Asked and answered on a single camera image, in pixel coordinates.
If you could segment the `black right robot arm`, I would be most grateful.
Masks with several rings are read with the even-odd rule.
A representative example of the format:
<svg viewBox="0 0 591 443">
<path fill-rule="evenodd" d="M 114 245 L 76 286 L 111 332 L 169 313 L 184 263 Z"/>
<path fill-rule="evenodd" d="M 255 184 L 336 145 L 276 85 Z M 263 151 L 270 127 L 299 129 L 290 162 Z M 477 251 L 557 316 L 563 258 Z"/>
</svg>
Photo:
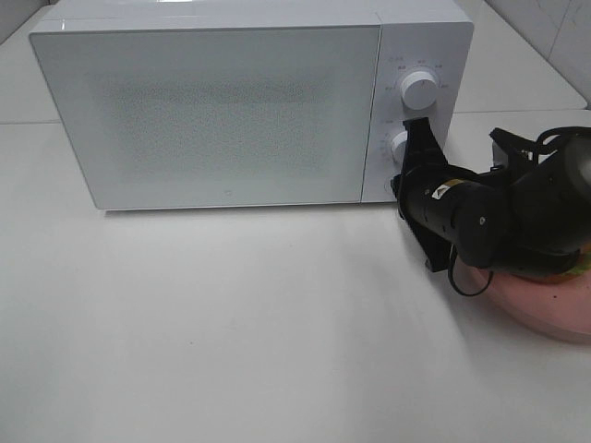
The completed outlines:
<svg viewBox="0 0 591 443">
<path fill-rule="evenodd" d="M 590 130 L 556 127 L 537 139 L 501 128 L 486 173 L 448 162 L 428 118 L 404 121 L 392 191 L 434 272 L 455 257 L 489 271 L 546 277 L 573 269 L 590 243 Z"/>
</svg>

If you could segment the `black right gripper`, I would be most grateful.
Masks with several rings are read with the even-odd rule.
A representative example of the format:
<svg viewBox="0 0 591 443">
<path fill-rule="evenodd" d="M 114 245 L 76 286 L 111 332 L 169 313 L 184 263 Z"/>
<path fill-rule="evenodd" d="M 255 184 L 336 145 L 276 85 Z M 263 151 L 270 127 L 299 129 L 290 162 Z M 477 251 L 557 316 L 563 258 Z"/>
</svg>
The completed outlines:
<svg viewBox="0 0 591 443">
<path fill-rule="evenodd" d="M 428 117 L 408 119 L 403 125 L 403 165 L 392 188 L 409 215 L 398 212 L 421 246 L 428 270 L 445 271 L 452 243 L 490 242 L 497 235 L 497 190 L 446 172 L 449 163 Z"/>
</svg>

